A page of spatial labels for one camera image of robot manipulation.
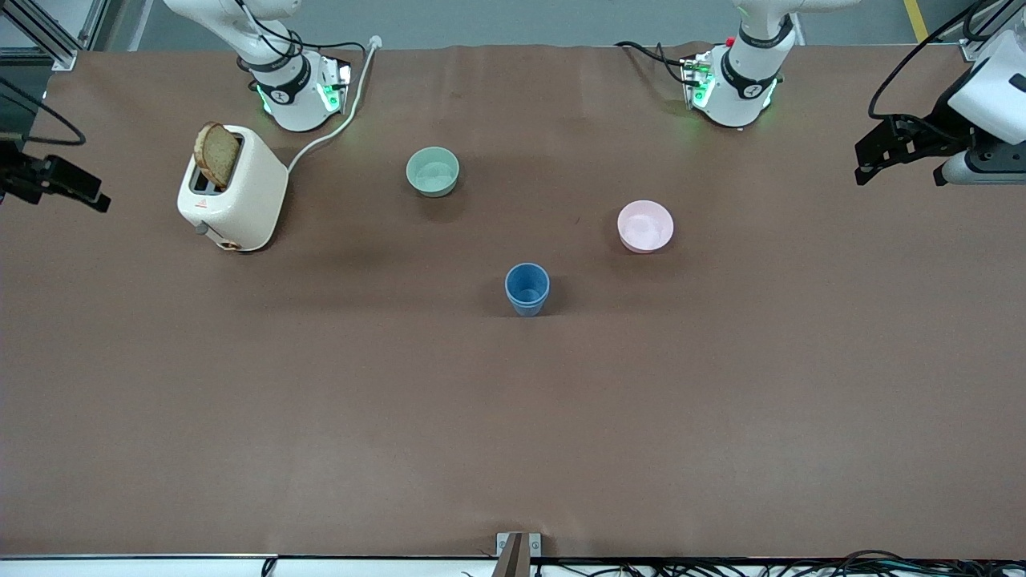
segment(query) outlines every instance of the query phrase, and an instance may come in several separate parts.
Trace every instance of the power cord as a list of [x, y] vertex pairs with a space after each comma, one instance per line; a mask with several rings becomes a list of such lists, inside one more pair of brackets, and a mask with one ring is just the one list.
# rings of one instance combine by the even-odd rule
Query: power cord
[[281, 34], [278, 34], [277, 32], [275, 32], [275, 31], [271, 30], [270, 28], [268, 28], [264, 23], [262, 23], [259, 20], [254, 18], [253, 15], [252, 15], [252, 12], [249, 11], [249, 6], [246, 6], [246, 3], [245, 3], [244, 0], [235, 0], [235, 3], [238, 4], [240, 8], [242, 8], [243, 12], [245, 12], [246, 18], [249, 21], [249, 25], [253, 28], [254, 31], [256, 31], [256, 33], [260, 35], [260, 37], [264, 41], [264, 43], [267, 44], [269, 48], [271, 48], [272, 50], [274, 50], [274, 52], [276, 54], [278, 54], [279, 56], [282, 56], [282, 57], [291, 57], [291, 56], [294, 56], [297, 54], [282, 53], [280, 50], [278, 50], [277, 48], [275, 48], [271, 44], [271, 42], [268, 41], [268, 39], [264, 36], [264, 34], [261, 33], [258, 29], [263, 30], [264, 32], [266, 32], [266, 33], [270, 34], [271, 36], [274, 36], [275, 38], [278, 38], [280, 40], [287, 40], [290, 43], [289, 46], [297, 46], [298, 45], [298, 46], [301, 46], [303, 48], [311, 48], [311, 49], [315, 49], [315, 50], [320, 49], [320, 48], [342, 48], [344, 46], [356, 46], [356, 47], [358, 47], [360, 49], [360, 52], [362, 52], [363, 55], [366, 55], [366, 53], [367, 53], [366, 47], [364, 47], [363, 44], [361, 44], [359, 42], [336, 42], [333, 44], [313, 44], [313, 43], [310, 43], [310, 42], [304, 42], [303, 38], [301, 38], [299, 34], [297, 34], [295, 32], [293, 32], [291, 30], [288, 31], [288, 37], [282, 36]]
[[965, 18], [966, 16], [972, 15], [978, 9], [978, 7], [982, 4], [982, 2], [983, 2], [983, 0], [977, 0], [972, 5], [970, 5], [968, 8], [965, 8], [964, 10], [962, 10], [961, 12], [958, 12], [957, 15], [955, 15], [954, 17], [952, 17], [947, 23], [941, 25], [940, 28], [938, 28], [937, 30], [935, 30], [934, 32], [932, 32], [930, 34], [930, 36], [926, 36], [925, 38], [923, 38], [922, 41], [919, 42], [918, 44], [916, 44], [915, 47], [912, 48], [911, 51], [909, 51], [908, 54], [905, 54], [905, 57], [902, 59], [902, 61], [900, 63], [898, 63], [898, 66], [896, 66], [893, 71], [891, 71], [891, 74], [887, 75], [887, 77], [883, 80], [883, 82], [880, 83], [880, 86], [876, 89], [876, 92], [873, 93], [873, 98], [870, 99], [870, 101], [869, 101], [869, 117], [870, 118], [872, 118], [874, 120], [886, 120], [889, 117], [896, 116], [900, 120], [903, 120], [905, 122], [918, 124], [918, 125], [920, 125], [920, 126], [929, 129], [930, 131], [934, 132], [935, 134], [937, 134], [938, 137], [940, 137], [941, 139], [943, 139], [943, 140], [945, 140], [945, 141], [947, 141], [949, 143], [957, 143], [958, 142], [958, 139], [956, 139], [956, 138], [952, 137], [951, 134], [949, 134], [948, 132], [946, 132], [946, 131], [940, 129], [940, 128], [938, 128], [937, 126], [935, 126], [934, 124], [932, 124], [932, 123], [923, 120], [922, 118], [919, 118], [918, 116], [914, 116], [912, 114], [898, 114], [898, 115], [879, 114], [878, 112], [876, 112], [876, 105], [879, 102], [880, 97], [883, 94], [883, 91], [887, 89], [887, 86], [891, 85], [891, 83], [894, 81], [894, 79], [898, 77], [898, 75], [901, 73], [901, 71], [904, 70], [905, 66], [908, 65], [908, 63], [911, 62], [911, 60], [914, 59], [916, 56], [916, 54], [918, 54], [919, 52], [921, 52], [922, 49], [924, 47], [926, 47], [928, 44], [930, 44], [931, 42], [934, 42], [938, 38], [940, 38], [941, 34], [943, 34], [943, 32], [945, 30], [947, 30], [947, 29], [951, 28], [952, 26], [958, 24], [959, 22], [962, 21], [962, 18]]
[[349, 124], [353, 121], [353, 117], [356, 116], [356, 109], [360, 105], [360, 99], [363, 97], [363, 84], [367, 79], [367, 73], [370, 70], [370, 63], [374, 57], [374, 53], [378, 51], [379, 48], [381, 48], [381, 46], [382, 46], [382, 39], [380, 36], [373, 36], [370, 38], [370, 51], [367, 52], [367, 60], [363, 63], [363, 70], [360, 71], [360, 80], [356, 85], [356, 97], [353, 99], [353, 106], [349, 110], [349, 116], [346, 117], [346, 120], [343, 121], [343, 123], [340, 124], [338, 128], [332, 130], [331, 133], [325, 134], [311, 142], [307, 146], [303, 147], [303, 149], [299, 153], [297, 153], [295, 157], [292, 158], [292, 161], [288, 163], [289, 172], [291, 172], [292, 168], [295, 167], [295, 163], [299, 162], [301, 158], [303, 158], [303, 155], [305, 155], [307, 152], [309, 152], [317, 145], [325, 143], [341, 134], [342, 131], [345, 130], [346, 127], [349, 126]]
[[666, 52], [663, 50], [662, 42], [656, 44], [656, 50], [658, 53], [653, 52], [652, 50], [645, 48], [644, 46], [638, 44], [637, 42], [631, 42], [629, 40], [625, 40], [623, 42], [617, 42], [614, 45], [617, 46], [618, 48], [634, 48], [635, 50], [641, 52], [642, 54], [648, 56], [649, 59], [663, 63], [663, 66], [666, 67], [667, 74], [669, 74], [670, 77], [676, 80], [677, 82], [685, 86], [699, 86], [699, 83], [696, 82], [695, 80], [685, 80], [682, 76], [677, 75], [675, 72], [673, 72], [673, 69], [670, 68], [671, 66], [675, 66], [677, 68], [683, 67], [684, 65], [680, 61], [694, 57], [696, 54], [688, 54], [686, 56], [682, 56], [674, 61], [666, 57]]
[[[4, 86], [6, 86], [10, 90], [12, 90], [17, 95], [19, 95], [23, 99], [29, 101], [30, 103], [36, 105], [39, 109], [46, 111], [47, 114], [49, 114], [53, 118], [56, 118], [58, 121], [61, 121], [62, 124], [64, 124], [65, 126], [67, 126], [69, 130], [71, 130], [72, 132], [75, 132], [75, 137], [76, 137], [76, 140], [74, 140], [74, 141], [68, 141], [68, 140], [61, 140], [61, 139], [47, 139], [47, 138], [43, 138], [43, 137], [31, 137], [29, 134], [22, 134], [21, 136], [21, 140], [23, 142], [49, 144], [49, 145], [56, 145], [56, 146], [82, 146], [82, 145], [85, 144], [85, 134], [83, 134], [82, 131], [79, 130], [77, 126], [75, 126], [74, 124], [72, 124], [67, 118], [65, 118], [64, 116], [62, 116], [57, 111], [55, 111], [52, 108], [46, 106], [46, 104], [44, 104], [41, 100], [33, 97], [32, 94], [26, 92], [25, 90], [18, 88], [17, 86], [15, 86], [14, 84], [12, 84], [9, 80], [7, 80], [6, 78], [4, 78], [3, 76], [0, 76], [0, 84], [3, 84]], [[3, 95], [4, 100], [10, 101], [10, 102], [14, 102], [15, 104], [18, 104], [13, 99], [11, 99], [10, 97], [7, 97], [5, 94], [0, 94], [0, 95]]]
[[962, 36], [972, 42], [986, 42], [987, 40], [990, 40], [991, 36], [993, 36], [993, 34], [987, 34], [984, 36], [977, 32], [973, 32], [973, 18], [976, 17], [976, 13], [980, 11], [980, 8], [983, 7], [985, 1], [986, 0], [977, 0], [976, 3], [970, 6], [970, 12], [965, 14], [965, 20], [962, 21]]

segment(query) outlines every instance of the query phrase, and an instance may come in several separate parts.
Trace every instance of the black cable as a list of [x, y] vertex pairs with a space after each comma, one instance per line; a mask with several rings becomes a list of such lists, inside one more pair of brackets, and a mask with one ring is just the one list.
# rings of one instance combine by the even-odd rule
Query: black cable
[[[235, 0], [235, 3], [238, 4], [239, 7], [242, 8], [242, 9], [244, 9], [244, 10], [248, 10], [249, 9], [248, 6], [246, 6], [246, 3], [245, 3], [244, 0]], [[255, 17], [253, 17], [253, 22], [256, 23], [256, 26], [259, 26], [262, 30], [264, 30], [264, 32], [267, 32], [268, 34], [270, 34], [271, 36], [274, 36], [275, 38], [279, 38], [281, 40], [288, 40], [289, 42], [293, 41], [292, 38], [286, 38], [286, 37], [278, 34], [277, 32], [271, 30], [264, 23], [260, 22]], [[288, 35], [292, 36], [292, 35], [295, 35], [295, 33], [292, 32], [291, 30], [289, 30], [288, 31]], [[271, 43], [268, 42], [266, 38], [264, 39], [264, 42], [268, 46], [271, 46]], [[305, 48], [313, 48], [315, 50], [316, 49], [320, 49], [320, 48], [342, 48], [344, 46], [356, 46], [356, 47], [358, 47], [360, 49], [361, 52], [363, 52], [363, 55], [366, 55], [366, 53], [367, 53], [366, 47], [363, 44], [360, 44], [359, 42], [337, 42], [334, 44], [314, 44], [314, 43], [311, 43], [311, 42], [304, 42], [302, 39], [300, 39], [299, 44], [301, 46], [305, 47]], [[282, 54], [281, 52], [279, 52], [277, 49], [275, 49], [274, 46], [271, 46], [271, 49], [274, 50], [276, 53], [278, 53], [278, 55], [281, 55], [281, 56], [285, 55], [285, 54]]]
[[966, 40], [971, 40], [973, 42], [986, 42], [987, 40], [990, 40], [991, 36], [993, 36], [993, 34], [981, 36], [980, 34], [973, 32], [973, 18], [976, 17], [976, 13], [980, 11], [981, 7], [983, 7], [984, 1], [985, 0], [976, 0], [976, 3], [970, 6], [970, 11], [965, 14], [965, 18], [962, 21], [962, 36], [964, 36]]
[[889, 116], [897, 116], [898, 118], [900, 118], [901, 120], [904, 120], [906, 122], [914, 122], [914, 123], [920, 124], [921, 126], [923, 126], [926, 129], [933, 131], [935, 134], [937, 134], [938, 137], [940, 137], [941, 139], [943, 139], [943, 140], [945, 140], [945, 141], [947, 141], [949, 143], [957, 143], [958, 142], [958, 139], [956, 139], [956, 138], [952, 137], [951, 134], [949, 134], [948, 132], [946, 132], [946, 131], [940, 129], [940, 128], [938, 128], [937, 126], [931, 124], [930, 122], [926, 122], [925, 120], [923, 120], [922, 118], [919, 118], [918, 116], [914, 116], [914, 115], [911, 115], [911, 114], [899, 114], [899, 115], [879, 114], [879, 113], [876, 112], [876, 104], [879, 102], [880, 97], [883, 94], [883, 91], [887, 89], [887, 86], [891, 85], [891, 83], [894, 81], [894, 79], [898, 77], [898, 75], [905, 68], [905, 66], [908, 65], [908, 63], [911, 62], [911, 60], [914, 59], [916, 54], [918, 54], [920, 51], [922, 51], [922, 49], [924, 47], [926, 47], [928, 44], [930, 44], [931, 42], [937, 40], [945, 30], [947, 30], [947, 29], [951, 28], [952, 26], [954, 26], [955, 24], [957, 24], [961, 18], [964, 18], [965, 14], [971, 13], [974, 10], [975, 6], [976, 6], [976, 3], [974, 3], [971, 6], [969, 6], [968, 8], [965, 8], [964, 10], [962, 10], [961, 12], [958, 12], [957, 15], [955, 15], [954, 17], [952, 17], [947, 23], [941, 25], [941, 27], [938, 28], [937, 30], [935, 30], [934, 32], [930, 33], [930, 36], [926, 36], [925, 38], [923, 38], [921, 42], [919, 42], [918, 44], [916, 44], [915, 47], [912, 48], [912, 50], [909, 51], [909, 53], [905, 54], [905, 57], [902, 59], [902, 61], [900, 63], [898, 63], [898, 66], [896, 66], [895, 69], [891, 71], [891, 74], [889, 74], [887, 77], [883, 80], [883, 82], [880, 83], [880, 86], [876, 89], [876, 92], [873, 93], [873, 98], [869, 100], [869, 117], [870, 118], [872, 118], [874, 120], [886, 120], [889, 118]]
[[3, 99], [3, 100], [9, 102], [10, 104], [12, 104], [14, 106], [21, 107], [22, 110], [28, 112], [29, 114], [32, 114], [32, 115], [36, 114], [36, 111], [32, 110], [31, 108], [29, 108], [28, 106], [26, 106], [25, 103], [17, 102], [14, 99], [8, 97], [7, 94], [0, 94], [0, 99]]
[[29, 101], [30, 103], [36, 105], [40, 109], [45, 110], [50, 116], [52, 116], [53, 118], [56, 118], [57, 120], [61, 121], [62, 124], [64, 124], [65, 126], [67, 126], [69, 130], [71, 130], [72, 132], [75, 132], [75, 137], [77, 137], [77, 139], [78, 139], [78, 140], [75, 140], [75, 141], [63, 141], [63, 140], [60, 140], [60, 139], [46, 139], [46, 138], [43, 138], [43, 137], [30, 137], [29, 134], [25, 134], [25, 136], [22, 137], [23, 141], [25, 141], [27, 143], [40, 143], [40, 144], [49, 144], [49, 145], [56, 145], [56, 146], [82, 146], [82, 145], [85, 144], [85, 134], [83, 134], [82, 131], [79, 130], [77, 126], [75, 126], [74, 124], [72, 124], [71, 122], [69, 122], [68, 119], [65, 118], [64, 116], [62, 116], [57, 111], [55, 111], [52, 108], [46, 106], [46, 104], [44, 104], [42, 101], [36, 99], [32, 94], [26, 92], [25, 90], [18, 88], [17, 86], [15, 86], [13, 84], [11, 84], [10, 81], [8, 81], [3, 76], [0, 76], [0, 84], [3, 84], [4, 86], [7, 86], [11, 90], [13, 90], [17, 95], [19, 95], [23, 99]]
[[684, 80], [682, 76], [677, 76], [673, 69], [670, 68], [670, 63], [666, 61], [666, 52], [663, 51], [663, 44], [656, 44], [656, 49], [659, 50], [659, 56], [663, 60], [663, 66], [666, 67], [666, 73], [669, 74], [674, 80], [680, 82], [684, 86], [692, 86], [693, 88], [701, 86], [701, 84], [696, 80]]
[[661, 63], [663, 63], [663, 64], [665, 64], [667, 66], [676, 66], [676, 67], [683, 66], [683, 64], [679, 60], [678, 61], [668, 61], [666, 59], [665, 54], [661, 56], [661, 55], [657, 54], [656, 52], [653, 52], [648, 48], [645, 48], [641, 44], [638, 44], [637, 42], [631, 42], [630, 40], [624, 40], [623, 42], [617, 42], [616, 44], [614, 44], [614, 46], [616, 46], [618, 48], [634, 48], [635, 50], [641, 52], [642, 54], [648, 56], [649, 59], [652, 59], [654, 61], [659, 61], [659, 62], [661, 62]]
[[260, 577], [268, 577], [271, 572], [274, 571], [274, 567], [278, 565], [278, 557], [272, 556], [264, 560], [264, 567], [260, 570]]

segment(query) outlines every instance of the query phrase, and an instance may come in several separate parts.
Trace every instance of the bread slice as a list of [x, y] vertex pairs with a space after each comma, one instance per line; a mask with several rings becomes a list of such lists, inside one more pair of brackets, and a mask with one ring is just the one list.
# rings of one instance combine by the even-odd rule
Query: bread slice
[[207, 180], [214, 186], [228, 188], [235, 161], [239, 158], [239, 142], [220, 122], [207, 122], [196, 136], [193, 156]]

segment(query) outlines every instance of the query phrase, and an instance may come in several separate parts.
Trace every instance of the blue cup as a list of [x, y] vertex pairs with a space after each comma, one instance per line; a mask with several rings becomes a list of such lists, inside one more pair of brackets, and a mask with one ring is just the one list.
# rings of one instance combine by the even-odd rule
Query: blue cup
[[520, 316], [542, 312], [549, 298], [549, 273], [535, 263], [521, 263], [506, 273], [506, 298]]

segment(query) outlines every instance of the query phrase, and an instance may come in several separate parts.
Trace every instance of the wire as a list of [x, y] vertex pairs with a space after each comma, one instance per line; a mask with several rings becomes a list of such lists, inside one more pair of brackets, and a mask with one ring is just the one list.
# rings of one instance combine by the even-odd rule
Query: wire
[[353, 107], [349, 110], [349, 116], [346, 117], [346, 120], [342, 124], [340, 124], [338, 128], [336, 128], [334, 130], [332, 130], [331, 133], [325, 134], [325, 136], [323, 136], [323, 137], [321, 137], [321, 138], [319, 138], [319, 139], [311, 142], [307, 146], [303, 147], [303, 149], [299, 153], [295, 154], [295, 157], [292, 158], [292, 161], [288, 163], [288, 172], [292, 171], [292, 168], [295, 167], [295, 163], [299, 162], [300, 159], [303, 158], [303, 155], [305, 155], [307, 152], [309, 152], [310, 149], [316, 147], [317, 145], [319, 145], [321, 143], [327, 142], [327, 141], [329, 141], [329, 140], [338, 137], [340, 133], [342, 133], [343, 130], [346, 129], [347, 126], [349, 126], [350, 122], [353, 121], [353, 117], [356, 116], [356, 109], [360, 105], [360, 99], [361, 99], [361, 97], [363, 97], [363, 84], [364, 84], [364, 82], [367, 79], [367, 73], [370, 71], [370, 62], [374, 57], [374, 52], [378, 51], [378, 46], [379, 46], [378, 43], [371, 41], [371, 43], [370, 43], [370, 51], [367, 53], [367, 60], [366, 60], [366, 62], [363, 63], [363, 70], [360, 72], [360, 80], [359, 80], [359, 82], [356, 85], [356, 98], [353, 99]]
[[656, 52], [653, 52], [652, 50], [649, 50], [648, 48], [645, 48], [644, 46], [642, 46], [641, 44], [638, 44], [637, 42], [631, 42], [629, 40], [624, 40], [623, 42], [617, 42], [616, 44], [614, 44], [614, 46], [616, 46], [618, 48], [634, 48], [635, 50], [641, 52], [642, 54], [648, 56], [649, 59], [652, 59], [654, 61], [659, 61], [659, 62], [661, 62], [661, 63], [663, 63], [665, 65], [668, 65], [668, 66], [676, 66], [676, 67], [683, 66], [683, 64], [679, 60], [676, 60], [676, 61], [667, 60], [666, 59], [666, 54], [663, 54], [663, 55], [657, 54]]
[[276, 565], [278, 565], [278, 557], [276, 556], [264, 560], [264, 567], [260, 570], [260, 577], [269, 577], [271, 572], [274, 571]]
[[3, 100], [9, 102], [10, 104], [12, 104], [14, 106], [21, 107], [22, 110], [28, 112], [29, 114], [32, 114], [32, 115], [36, 114], [36, 111], [32, 110], [31, 108], [29, 108], [28, 106], [26, 106], [25, 103], [17, 102], [14, 99], [8, 97], [7, 94], [0, 94], [0, 99], [3, 99]]
[[970, 6], [970, 11], [965, 14], [965, 18], [962, 21], [962, 36], [964, 36], [966, 40], [971, 40], [973, 42], [986, 42], [987, 40], [990, 40], [991, 36], [993, 36], [993, 34], [981, 36], [980, 34], [973, 32], [973, 18], [976, 17], [976, 13], [980, 11], [981, 7], [983, 7], [983, 3], [984, 0], [977, 0], [975, 4]]
[[680, 82], [684, 86], [693, 86], [693, 87], [701, 86], [701, 84], [699, 84], [698, 81], [684, 80], [682, 76], [677, 76], [676, 73], [673, 72], [673, 69], [670, 68], [670, 63], [666, 62], [666, 52], [663, 51], [663, 44], [661, 42], [656, 44], [656, 49], [659, 50], [659, 57], [663, 61], [663, 66], [666, 67], [666, 73], [669, 74], [674, 80]]
[[686, 56], [681, 56], [680, 59], [677, 59], [677, 60], [673, 61], [673, 60], [670, 60], [670, 59], [666, 57], [666, 52], [663, 51], [663, 43], [662, 42], [659, 42], [659, 43], [656, 44], [656, 50], [658, 50], [659, 53], [653, 52], [652, 50], [649, 50], [648, 48], [645, 48], [641, 44], [638, 44], [637, 42], [631, 42], [630, 40], [624, 40], [623, 42], [617, 42], [614, 45], [617, 46], [618, 48], [634, 48], [635, 50], [641, 52], [642, 54], [648, 56], [649, 59], [652, 59], [654, 61], [657, 61], [657, 62], [663, 63], [663, 66], [666, 67], [666, 72], [670, 75], [670, 77], [673, 78], [674, 80], [676, 80], [677, 82], [680, 82], [681, 84], [683, 84], [685, 86], [698, 86], [699, 85], [699, 83], [696, 82], [695, 80], [685, 80], [682, 76], [678, 76], [675, 72], [673, 72], [673, 69], [670, 68], [671, 66], [675, 66], [677, 68], [683, 67], [684, 63], [682, 63], [680, 61], [685, 60], [685, 59], [690, 59], [690, 57], [695, 56], [695, 54], [688, 54]]
[[281, 34], [278, 34], [277, 32], [275, 32], [275, 31], [271, 30], [270, 28], [268, 28], [264, 23], [262, 23], [259, 20], [254, 18], [253, 15], [252, 15], [252, 12], [249, 11], [249, 7], [246, 6], [246, 3], [245, 3], [244, 0], [235, 0], [235, 3], [238, 4], [239, 7], [242, 8], [242, 11], [244, 11], [246, 13], [246, 17], [249, 20], [250, 26], [254, 27], [253, 31], [256, 32], [264, 39], [264, 43], [267, 44], [268, 46], [270, 46], [271, 49], [274, 50], [280, 56], [285, 56], [285, 54], [282, 54], [274, 46], [271, 46], [271, 43], [268, 42], [267, 38], [264, 38], [264, 35], [261, 34], [260, 31], [256, 30], [256, 27], [259, 27], [261, 30], [264, 30], [264, 32], [267, 32], [271, 36], [274, 36], [275, 38], [279, 38], [281, 40], [287, 40], [289, 42], [295, 42], [295, 39], [299, 39], [299, 42], [297, 42], [297, 43], [300, 46], [303, 46], [304, 48], [320, 49], [320, 48], [342, 48], [344, 46], [355, 46], [355, 47], [357, 47], [357, 48], [360, 49], [360, 52], [362, 52], [364, 56], [367, 55], [367, 49], [366, 49], [366, 47], [363, 44], [359, 43], [359, 42], [336, 42], [333, 44], [314, 44], [314, 43], [311, 43], [311, 42], [304, 42], [303, 39], [299, 38], [299, 35], [295, 34], [294, 32], [292, 32], [291, 30], [288, 31], [288, 35], [290, 37], [294, 35], [295, 39], [293, 39], [293, 38], [286, 38], [286, 37], [282, 36]]
[[17, 95], [19, 95], [23, 99], [29, 101], [30, 103], [36, 105], [40, 109], [45, 110], [50, 116], [52, 116], [53, 118], [56, 118], [57, 120], [61, 121], [62, 124], [64, 124], [65, 126], [67, 126], [69, 130], [71, 130], [72, 132], [75, 132], [75, 137], [77, 138], [77, 140], [74, 140], [74, 141], [66, 141], [66, 140], [60, 140], [60, 139], [47, 139], [47, 138], [43, 138], [43, 137], [30, 137], [29, 134], [24, 134], [22, 137], [23, 141], [25, 141], [27, 143], [40, 143], [40, 144], [49, 144], [49, 145], [56, 145], [56, 146], [82, 146], [82, 145], [85, 144], [85, 134], [83, 134], [82, 131], [79, 130], [77, 126], [75, 126], [74, 124], [72, 124], [71, 122], [69, 122], [67, 118], [65, 118], [64, 116], [62, 116], [61, 113], [58, 113], [57, 111], [53, 110], [52, 108], [46, 106], [46, 104], [44, 104], [39, 99], [36, 99], [32, 94], [30, 94], [30, 93], [26, 92], [25, 90], [18, 88], [14, 84], [11, 84], [10, 81], [8, 81], [3, 76], [0, 76], [0, 84], [3, 84], [4, 86], [7, 86], [11, 90], [13, 90]]
[[921, 42], [919, 42], [918, 44], [916, 44], [915, 47], [912, 48], [909, 51], [909, 53], [905, 54], [905, 57], [902, 59], [902, 61], [900, 63], [898, 63], [898, 66], [896, 66], [895, 69], [891, 71], [891, 74], [889, 74], [887, 77], [883, 80], [883, 82], [880, 83], [880, 86], [876, 89], [876, 92], [873, 93], [873, 98], [869, 100], [869, 117], [870, 118], [872, 118], [874, 120], [886, 120], [887, 118], [890, 118], [892, 116], [897, 116], [899, 119], [905, 120], [906, 122], [916, 122], [916, 123], [922, 125], [923, 127], [930, 129], [934, 133], [936, 133], [938, 137], [941, 137], [945, 141], [948, 141], [949, 143], [956, 143], [956, 142], [958, 142], [958, 139], [956, 139], [956, 138], [952, 137], [951, 134], [949, 134], [948, 132], [946, 132], [946, 131], [940, 129], [940, 128], [938, 128], [937, 126], [931, 124], [930, 122], [926, 122], [925, 120], [923, 120], [922, 118], [919, 118], [918, 116], [914, 116], [914, 115], [911, 115], [911, 114], [899, 114], [899, 115], [884, 115], [884, 114], [879, 114], [879, 113], [876, 112], [876, 105], [879, 102], [880, 97], [883, 94], [884, 90], [887, 89], [887, 86], [890, 86], [891, 83], [894, 82], [894, 79], [898, 77], [898, 75], [905, 68], [905, 66], [908, 65], [908, 63], [911, 62], [912, 59], [914, 59], [916, 56], [916, 54], [918, 54], [920, 51], [922, 51], [922, 49], [924, 47], [926, 47], [928, 44], [930, 44], [931, 42], [937, 40], [945, 30], [947, 30], [947, 29], [951, 28], [952, 26], [954, 26], [955, 24], [957, 24], [959, 21], [961, 21], [962, 18], [964, 18], [966, 16], [966, 14], [973, 13], [975, 11], [977, 5], [980, 2], [982, 2], [982, 0], [977, 0], [977, 2], [973, 3], [971, 6], [969, 6], [964, 10], [962, 10], [961, 12], [958, 12], [957, 15], [955, 15], [954, 17], [952, 17], [947, 23], [941, 25], [941, 27], [938, 28], [937, 30], [935, 30], [934, 32], [930, 33], [930, 36], [926, 36], [925, 38], [923, 38]]

